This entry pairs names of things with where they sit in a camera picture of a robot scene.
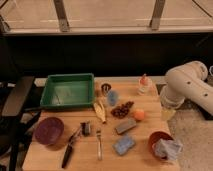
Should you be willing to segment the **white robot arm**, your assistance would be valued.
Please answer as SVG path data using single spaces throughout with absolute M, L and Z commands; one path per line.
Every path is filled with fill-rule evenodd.
M 192 61 L 169 69 L 165 74 L 166 84 L 160 91 L 161 104 L 178 109 L 186 99 L 199 106 L 206 120 L 213 120 L 213 86 L 205 80 L 208 69 L 200 61 Z

